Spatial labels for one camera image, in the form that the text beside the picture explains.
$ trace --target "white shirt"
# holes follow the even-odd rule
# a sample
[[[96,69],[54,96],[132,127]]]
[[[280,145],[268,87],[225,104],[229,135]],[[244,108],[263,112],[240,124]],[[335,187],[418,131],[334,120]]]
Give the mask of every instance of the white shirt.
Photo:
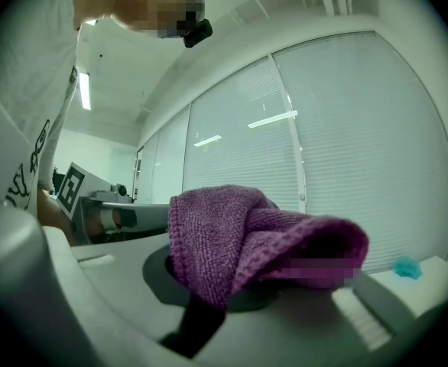
[[[73,16],[73,0],[14,0],[0,17],[0,108],[30,147],[0,195],[35,216],[37,186],[53,189],[54,152],[76,88]]]

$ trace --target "teal object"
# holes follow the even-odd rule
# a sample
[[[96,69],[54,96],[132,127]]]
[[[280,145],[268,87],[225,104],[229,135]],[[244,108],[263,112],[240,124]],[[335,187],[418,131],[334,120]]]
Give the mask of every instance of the teal object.
[[[392,271],[402,278],[413,278],[417,280],[423,274],[420,263],[409,257],[400,257],[392,266]]]

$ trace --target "ceiling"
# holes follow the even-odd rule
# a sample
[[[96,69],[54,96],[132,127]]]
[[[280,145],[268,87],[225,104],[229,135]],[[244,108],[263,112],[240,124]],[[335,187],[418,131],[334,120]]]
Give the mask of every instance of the ceiling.
[[[347,0],[205,0],[206,18],[213,25],[210,40],[221,41],[253,21],[273,18],[279,11],[304,11],[324,5],[327,14],[352,13]],[[104,19],[84,24],[76,67],[90,75],[92,110],[82,108],[76,94],[65,127],[135,145],[140,127],[165,90],[212,46],[209,40],[186,49],[181,39],[160,40],[120,28]]]

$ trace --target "purple towel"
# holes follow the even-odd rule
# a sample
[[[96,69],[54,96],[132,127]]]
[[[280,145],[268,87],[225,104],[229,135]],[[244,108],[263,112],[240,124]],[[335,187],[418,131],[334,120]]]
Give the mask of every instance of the purple towel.
[[[172,197],[169,233],[176,279],[218,308],[251,281],[338,287],[368,248],[349,220],[282,211],[260,190],[233,185]]]

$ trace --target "microfiber cloth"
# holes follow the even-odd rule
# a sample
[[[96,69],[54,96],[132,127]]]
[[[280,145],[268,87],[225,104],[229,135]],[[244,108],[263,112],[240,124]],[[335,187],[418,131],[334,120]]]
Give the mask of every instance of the microfiber cloth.
[[[339,287],[368,249],[367,235],[349,220],[282,211],[260,190],[234,185],[172,197],[168,223],[174,277],[222,309],[252,281]]]

